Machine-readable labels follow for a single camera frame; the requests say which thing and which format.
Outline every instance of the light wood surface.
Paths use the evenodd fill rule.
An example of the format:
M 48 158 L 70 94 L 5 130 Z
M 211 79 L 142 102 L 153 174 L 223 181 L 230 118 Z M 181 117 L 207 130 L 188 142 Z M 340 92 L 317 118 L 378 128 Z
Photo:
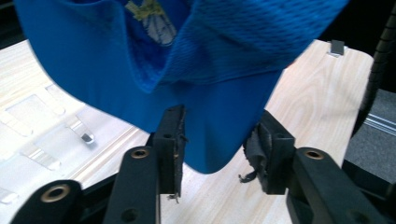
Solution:
M 328 43 L 314 41 L 285 70 L 266 109 L 296 137 L 297 147 L 325 150 L 340 164 L 373 60 L 354 49 L 346 49 L 344 56 L 336 58 L 327 53 L 329 48 Z M 8 60 L 15 63 L 2 67 Z M 26 92 L 50 83 L 28 42 L 0 51 L 0 112 Z M 100 163 L 96 167 L 104 166 L 103 160 Z M 82 177 L 92 173 L 90 167 L 72 176 L 92 183 L 89 175 Z M 239 183 L 238 175 L 251 171 L 242 150 L 213 175 L 198 174 L 185 165 L 179 204 L 162 197 L 162 222 L 290 223 L 285 196 L 265 195 L 257 180 Z M 106 177 L 103 170 L 98 173 Z

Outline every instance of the blue fabric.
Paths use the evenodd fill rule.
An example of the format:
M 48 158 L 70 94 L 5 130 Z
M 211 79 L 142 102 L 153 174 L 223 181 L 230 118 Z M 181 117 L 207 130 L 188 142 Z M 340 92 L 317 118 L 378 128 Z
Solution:
M 81 101 L 147 132 L 185 105 L 186 163 L 202 173 L 231 159 L 282 69 L 346 2 L 15 0 L 37 58 Z

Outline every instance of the screw hole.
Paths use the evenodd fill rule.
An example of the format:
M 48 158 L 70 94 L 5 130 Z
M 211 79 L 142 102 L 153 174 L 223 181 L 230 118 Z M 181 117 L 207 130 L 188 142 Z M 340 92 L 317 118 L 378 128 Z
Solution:
M 43 203 L 55 203 L 63 199 L 70 192 L 68 185 L 57 185 L 48 189 L 41 195 L 41 202 Z
M 323 160 L 324 156 L 316 151 L 306 151 L 305 156 L 313 160 Z
M 138 149 L 132 152 L 132 158 L 142 159 L 149 155 L 149 151 L 146 149 Z
M 139 212 L 134 208 L 126 209 L 121 214 L 121 220 L 125 223 L 132 223 L 137 220 Z

